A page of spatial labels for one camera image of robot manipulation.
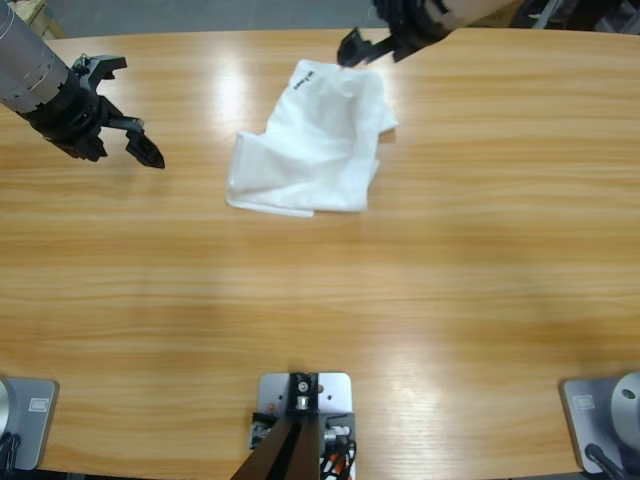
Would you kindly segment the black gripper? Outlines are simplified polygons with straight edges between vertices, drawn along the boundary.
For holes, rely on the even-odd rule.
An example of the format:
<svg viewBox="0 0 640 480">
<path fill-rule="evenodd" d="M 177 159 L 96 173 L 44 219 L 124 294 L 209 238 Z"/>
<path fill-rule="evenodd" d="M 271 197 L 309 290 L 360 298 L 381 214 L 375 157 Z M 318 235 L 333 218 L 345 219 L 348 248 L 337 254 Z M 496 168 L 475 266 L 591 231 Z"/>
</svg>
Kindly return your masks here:
<svg viewBox="0 0 640 480">
<path fill-rule="evenodd" d="M 388 24 L 390 36 L 378 43 L 365 40 L 358 28 L 351 30 L 340 42 L 337 64 L 353 68 L 369 64 L 393 52 L 395 63 L 410 57 L 427 46 L 446 38 L 454 29 L 452 10 L 444 1 L 374 1 L 378 17 Z"/>
<path fill-rule="evenodd" d="M 124 116 L 95 86 L 83 85 L 88 75 L 69 74 L 48 103 L 31 112 L 19 113 L 31 127 L 72 158 L 98 161 L 107 156 L 99 138 L 102 127 L 122 130 L 128 139 L 126 151 L 141 165 L 164 169 L 164 157 L 146 135 L 141 119 Z"/>
</svg>

